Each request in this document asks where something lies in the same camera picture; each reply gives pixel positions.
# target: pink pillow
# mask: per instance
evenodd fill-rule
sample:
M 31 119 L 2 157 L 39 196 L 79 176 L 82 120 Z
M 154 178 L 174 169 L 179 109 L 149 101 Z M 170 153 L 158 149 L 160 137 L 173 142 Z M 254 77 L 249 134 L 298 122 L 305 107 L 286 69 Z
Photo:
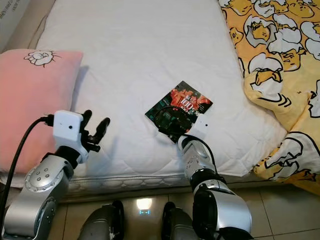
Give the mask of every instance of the pink pillow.
M 0 54 L 0 171 L 8 171 L 29 125 L 45 113 L 69 110 L 83 54 L 15 49 Z M 39 123 L 15 171 L 26 173 L 55 151 L 53 129 Z

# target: yellow blanket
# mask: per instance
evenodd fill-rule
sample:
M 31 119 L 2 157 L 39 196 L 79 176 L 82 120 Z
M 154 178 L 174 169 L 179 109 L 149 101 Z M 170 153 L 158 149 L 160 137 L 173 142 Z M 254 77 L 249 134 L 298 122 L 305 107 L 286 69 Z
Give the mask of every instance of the yellow blanket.
M 320 195 L 320 0 L 218 0 L 244 92 L 288 131 L 253 169 Z

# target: bedsheet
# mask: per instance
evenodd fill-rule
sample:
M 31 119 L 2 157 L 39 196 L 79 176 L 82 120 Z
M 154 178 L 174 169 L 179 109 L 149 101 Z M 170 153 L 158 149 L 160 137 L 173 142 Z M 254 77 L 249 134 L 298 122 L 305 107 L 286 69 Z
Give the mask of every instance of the bedsheet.
M 186 184 L 178 147 L 144 116 L 181 81 L 213 101 L 203 140 L 221 174 L 247 174 L 286 134 L 244 95 L 215 0 L 56 0 L 37 48 L 82 51 L 72 110 L 92 110 L 91 132 L 111 119 L 101 151 L 75 170 L 84 190 L 99 188 L 95 179 L 112 188 Z
M 320 195 L 320 1 L 219 0 L 244 91 L 289 132 L 254 168 Z

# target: book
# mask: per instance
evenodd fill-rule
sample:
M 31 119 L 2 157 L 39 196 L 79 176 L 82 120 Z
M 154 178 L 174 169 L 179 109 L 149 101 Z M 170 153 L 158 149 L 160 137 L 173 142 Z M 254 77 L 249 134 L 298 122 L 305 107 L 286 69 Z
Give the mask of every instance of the book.
M 145 115 L 176 143 L 182 134 L 190 130 L 198 115 L 204 114 L 212 104 L 207 97 L 182 81 Z

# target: mattress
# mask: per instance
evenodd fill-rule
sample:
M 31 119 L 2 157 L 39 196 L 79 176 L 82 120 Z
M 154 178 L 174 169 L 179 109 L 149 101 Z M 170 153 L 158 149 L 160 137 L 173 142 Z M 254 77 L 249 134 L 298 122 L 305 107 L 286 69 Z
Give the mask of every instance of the mattress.
M 144 115 L 181 81 L 213 101 L 203 140 L 221 174 L 246 175 L 286 134 L 245 97 L 216 0 L 56 0 L 37 49 L 82 51 L 72 111 L 92 110 L 92 134 L 111 119 L 71 192 L 188 184 L 177 145 Z

